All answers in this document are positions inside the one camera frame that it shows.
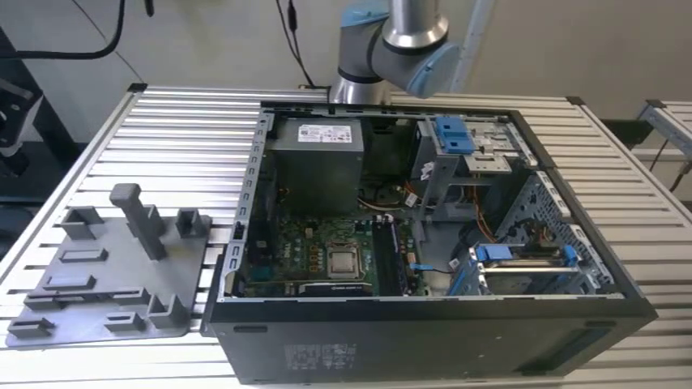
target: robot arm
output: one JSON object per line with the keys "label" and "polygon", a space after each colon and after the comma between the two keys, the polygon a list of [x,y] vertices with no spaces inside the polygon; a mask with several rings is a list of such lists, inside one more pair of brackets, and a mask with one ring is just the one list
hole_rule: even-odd
{"label": "robot arm", "polygon": [[387,82],[428,98],[447,85],[460,46],[447,42],[450,22],[438,0],[390,0],[350,6],[342,14],[339,79],[330,100],[388,104]]}

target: wire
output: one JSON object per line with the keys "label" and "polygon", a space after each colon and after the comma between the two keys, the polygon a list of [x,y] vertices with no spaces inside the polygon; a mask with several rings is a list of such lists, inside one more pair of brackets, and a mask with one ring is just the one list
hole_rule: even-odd
{"label": "wire", "polygon": [[490,227],[488,227],[488,224],[486,223],[486,218],[483,217],[483,213],[482,213],[482,210],[480,210],[480,205],[478,203],[478,189],[476,189],[475,186],[472,187],[472,197],[474,197],[474,206],[476,208],[476,224],[478,224],[478,229],[480,229],[480,232],[488,238],[490,242],[495,243],[498,241],[495,240],[495,238],[492,236],[492,233],[490,232]]}
{"label": "wire", "polygon": [[387,212],[387,211],[398,211],[400,209],[403,209],[402,207],[396,207],[396,208],[390,208],[390,207],[379,207],[376,205],[372,205],[371,203],[368,203],[366,200],[363,200],[360,197],[358,198],[358,201],[366,206],[368,207],[370,209],[375,210],[375,211],[383,211],[383,212]]}
{"label": "wire", "polygon": [[675,182],[672,183],[670,191],[674,192],[678,189],[678,185],[680,185],[680,181],[683,181],[684,174],[680,173],[678,177],[675,177]]}
{"label": "wire", "polygon": [[311,85],[311,88],[316,88],[315,83],[312,82],[312,78],[311,78],[311,76],[307,73],[306,65],[303,65],[303,57],[300,56],[299,41],[298,41],[298,37],[296,37],[296,33],[295,33],[296,30],[298,30],[298,18],[296,18],[296,15],[295,15],[294,2],[290,1],[290,22],[291,22],[291,27],[292,27],[291,28],[291,35],[294,36],[295,48],[294,48],[294,44],[291,43],[290,30],[286,27],[286,18],[283,16],[282,3],[279,2],[279,0],[275,0],[275,1],[276,1],[276,4],[278,4],[279,18],[282,19],[283,34],[286,36],[286,41],[290,44],[290,50],[291,50],[291,53],[294,54],[294,59],[295,59],[295,61],[298,62],[299,66],[300,66],[300,70],[303,71],[303,75],[306,76],[307,83]]}
{"label": "wire", "polygon": [[667,148],[667,145],[668,145],[668,139],[663,142],[659,152],[656,153],[656,156],[654,158],[654,162],[651,162],[650,172],[654,172],[654,167],[656,166],[656,162],[659,162],[660,154],[663,153],[663,149]]}
{"label": "wire", "polygon": [[[87,13],[87,10],[84,10],[83,6],[79,4],[78,0],[72,0],[72,4],[75,4],[75,6],[79,8],[79,10],[82,11],[82,13],[84,14],[84,16],[87,17],[88,21],[91,22],[91,25],[95,26],[96,28],[96,31],[99,32],[99,35],[102,38],[104,38],[104,41],[107,40],[106,38],[106,34],[104,32],[100,30],[99,28],[99,24],[96,24],[95,20],[92,19],[92,17],[88,15]],[[132,65],[130,65],[130,62],[128,60],[123,57],[123,55],[120,55],[120,53],[118,52],[118,50],[114,52],[118,57],[123,60],[126,66],[132,70],[132,73],[135,73],[135,77],[138,78],[138,80],[144,83],[144,79],[142,78],[140,76],[140,73],[138,73],[138,71],[135,70],[135,68],[132,67]]]}
{"label": "wire", "polygon": [[123,21],[126,16],[126,0],[120,0],[120,8],[118,10],[116,33],[111,39],[111,43],[94,53],[63,53],[60,51],[15,51],[0,53],[0,59],[98,59],[111,54],[120,42],[123,35]]}
{"label": "wire", "polygon": [[435,271],[436,273],[443,273],[443,274],[455,274],[456,271],[444,271],[444,270],[440,270],[440,269],[416,269],[416,270],[420,270],[420,271]]}

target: green circuit board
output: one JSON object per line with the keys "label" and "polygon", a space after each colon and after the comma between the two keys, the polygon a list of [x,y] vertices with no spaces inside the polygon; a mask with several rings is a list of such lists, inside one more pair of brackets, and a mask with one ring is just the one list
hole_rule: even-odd
{"label": "green circuit board", "polygon": [[[255,266],[250,272],[247,297],[291,297],[300,284],[315,282],[359,282],[372,285],[379,295],[371,220],[310,219],[286,217],[278,221],[278,239],[270,266]],[[398,225],[403,259],[414,253],[410,226]],[[351,251],[358,257],[358,273],[346,279],[330,276],[328,253]]]}

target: motherboard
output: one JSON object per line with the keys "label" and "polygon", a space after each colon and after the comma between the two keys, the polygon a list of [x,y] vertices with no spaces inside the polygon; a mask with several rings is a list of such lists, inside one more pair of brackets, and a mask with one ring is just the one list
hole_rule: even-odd
{"label": "motherboard", "polygon": [[246,297],[416,295],[407,220],[280,217],[272,259],[250,269]]}

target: aluminum extrusion table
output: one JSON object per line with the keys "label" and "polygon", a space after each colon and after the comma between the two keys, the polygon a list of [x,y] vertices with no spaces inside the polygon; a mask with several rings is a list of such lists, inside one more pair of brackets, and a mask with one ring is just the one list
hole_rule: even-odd
{"label": "aluminum extrusion table", "polygon": [[692,160],[692,102],[648,100],[639,120],[646,120]]}
{"label": "aluminum extrusion table", "polygon": [[[335,387],[515,387],[579,389],[692,387],[692,215],[584,105],[564,98],[395,94],[396,105],[519,109],[559,172],[642,285],[660,318],[564,380],[335,384]],[[236,387],[215,339],[198,332],[216,255],[228,241],[262,100],[322,101],[323,91],[155,88],[128,92],[72,171],[0,262],[0,383],[28,388]],[[68,207],[103,216],[119,182],[142,185],[142,201],[163,216],[198,207],[214,217],[192,322],[172,339],[76,344],[43,351],[4,348],[10,320],[42,278],[64,232]]]}

